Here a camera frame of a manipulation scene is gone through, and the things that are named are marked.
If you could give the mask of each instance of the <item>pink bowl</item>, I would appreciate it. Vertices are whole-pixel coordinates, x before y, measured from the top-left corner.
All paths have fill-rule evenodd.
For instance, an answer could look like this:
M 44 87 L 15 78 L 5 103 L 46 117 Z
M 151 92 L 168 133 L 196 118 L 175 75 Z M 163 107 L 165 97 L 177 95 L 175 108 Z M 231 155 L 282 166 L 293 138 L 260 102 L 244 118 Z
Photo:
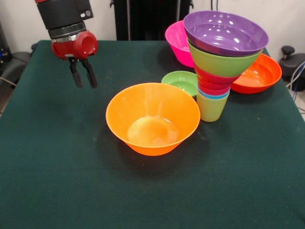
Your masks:
M 170 25 L 165 31 L 165 38 L 170 44 L 178 61 L 193 68 L 194 62 L 187 44 L 187 36 L 183 21 L 178 21 Z
M 239 78 L 236 77 L 221 77 L 213 74 L 209 74 L 204 70 L 200 69 L 196 64 L 194 68 L 197 74 L 198 82 L 207 89 L 211 90 L 222 90 L 230 87 L 230 85 Z
M 228 91 L 230 90 L 230 86 L 228 86 L 227 88 L 222 89 L 222 90 L 211 90 L 211 89 L 205 88 L 200 83 L 198 83 L 198 88 L 203 93 L 206 93 L 206 94 L 209 94 L 209 95 L 223 95 L 223 94 L 228 93 Z

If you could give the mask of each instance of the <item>small green bowl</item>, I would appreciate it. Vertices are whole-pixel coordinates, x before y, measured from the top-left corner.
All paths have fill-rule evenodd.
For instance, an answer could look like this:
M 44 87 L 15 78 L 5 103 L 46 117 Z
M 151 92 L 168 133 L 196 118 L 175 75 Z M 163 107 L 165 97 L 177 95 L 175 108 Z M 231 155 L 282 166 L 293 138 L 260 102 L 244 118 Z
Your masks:
M 194 73 L 186 71 L 171 72 L 164 76 L 161 82 L 179 87 L 196 98 L 198 80 Z

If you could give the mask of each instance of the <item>plastic bowl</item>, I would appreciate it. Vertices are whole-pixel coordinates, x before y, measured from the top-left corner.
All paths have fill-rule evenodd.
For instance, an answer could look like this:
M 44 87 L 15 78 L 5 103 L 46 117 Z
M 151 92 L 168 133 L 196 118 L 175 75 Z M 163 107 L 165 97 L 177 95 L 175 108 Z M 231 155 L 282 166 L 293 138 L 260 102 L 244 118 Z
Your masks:
M 165 31 L 165 38 L 170 44 L 178 61 L 193 68 L 194 62 L 187 45 L 187 36 L 184 30 L 183 21 L 178 21 L 170 25 Z
M 232 90 L 255 94 L 273 86 L 282 76 L 281 67 L 271 57 L 260 54 L 257 60 L 233 84 Z
M 202 96 L 204 96 L 204 97 L 206 97 L 208 99 L 222 99 L 222 98 L 226 97 L 229 94 L 230 90 L 228 92 L 226 92 L 225 94 L 221 94 L 221 95 L 206 94 L 206 93 L 202 92 L 200 90 L 200 88 L 198 88 L 198 92 L 199 92 L 199 94 L 201 94 Z
M 209 74 L 204 70 L 200 69 L 196 64 L 194 68 L 197 74 L 198 83 L 207 89 L 211 90 L 222 90 L 230 87 L 231 84 L 238 79 L 238 77 L 221 77 L 213 74 Z
M 193 98 L 197 95 L 197 76 L 194 73 L 187 71 L 176 71 L 168 73 L 162 79 L 162 83 L 171 84 L 186 91 Z
M 191 43 L 217 55 L 247 56 L 268 44 L 268 35 L 256 23 L 227 12 L 198 11 L 184 18 Z
M 203 93 L 206 93 L 206 94 L 209 94 L 209 95 L 224 95 L 224 94 L 228 93 L 228 91 L 230 91 L 230 86 L 225 88 L 225 89 L 222 89 L 222 90 L 211 90 L 211 89 L 205 88 L 200 83 L 198 84 L 198 88 Z
M 172 151 L 196 130 L 200 111 L 196 101 L 175 86 L 142 83 L 112 98 L 106 122 L 134 151 L 159 156 Z
M 263 51 L 244 57 L 217 56 L 203 52 L 189 42 L 194 63 L 205 72 L 221 77 L 237 77 L 253 64 Z

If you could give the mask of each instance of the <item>yellow-green cup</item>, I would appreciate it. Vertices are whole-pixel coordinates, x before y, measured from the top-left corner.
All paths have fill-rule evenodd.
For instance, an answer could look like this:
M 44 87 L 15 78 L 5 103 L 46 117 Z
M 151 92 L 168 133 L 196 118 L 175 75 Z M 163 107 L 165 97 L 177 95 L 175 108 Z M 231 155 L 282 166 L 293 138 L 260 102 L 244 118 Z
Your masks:
M 229 94 L 222 99 L 208 99 L 197 92 L 197 104 L 200 109 L 201 119 L 206 122 L 217 121 L 224 110 Z

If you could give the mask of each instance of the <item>white wall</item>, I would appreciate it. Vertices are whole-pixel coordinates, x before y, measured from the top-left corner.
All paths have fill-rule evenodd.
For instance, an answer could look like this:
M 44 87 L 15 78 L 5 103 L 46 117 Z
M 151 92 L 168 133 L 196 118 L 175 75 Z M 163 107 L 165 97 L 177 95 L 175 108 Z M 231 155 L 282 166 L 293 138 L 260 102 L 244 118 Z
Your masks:
M 115 40 L 114 7 L 110 0 L 90 0 L 94 18 L 87 28 L 98 40 Z M 193 0 L 196 10 L 209 10 L 210 0 Z M 281 47 L 289 44 L 305 52 L 305 0 L 219 0 L 219 10 L 247 17 L 268 33 L 268 50 L 281 58 Z M 34 0 L 0 0 L 0 21 L 13 52 L 29 51 L 30 46 L 49 39 Z
M 91 0 L 94 18 L 86 27 L 98 40 L 116 40 L 114 7 L 110 0 Z M 50 39 L 35 0 L 0 0 L 0 21 L 12 52 L 30 51 L 39 40 Z
M 193 2 L 191 11 L 211 9 L 210 0 Z M 269 36 L 267 49 L 276 60 L 282 57 L 284 45 L 305 52 L 305 0 L 219 0 L 218 10 L 246 17 L 263 27 Z

